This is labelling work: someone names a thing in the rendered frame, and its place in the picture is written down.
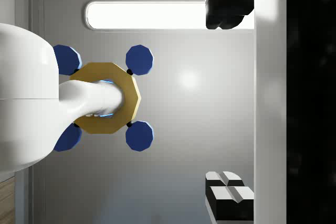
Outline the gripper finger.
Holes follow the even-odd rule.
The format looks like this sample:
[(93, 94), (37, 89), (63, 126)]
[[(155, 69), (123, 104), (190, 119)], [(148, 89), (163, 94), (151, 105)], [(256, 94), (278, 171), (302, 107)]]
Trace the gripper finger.
[(212, 224), (254, 224), (254, 192), (235, 173), (206, 173), (205, 205)]
[(205, 0), (207, 29), (237, 27), (254, 10), (254, 0)]

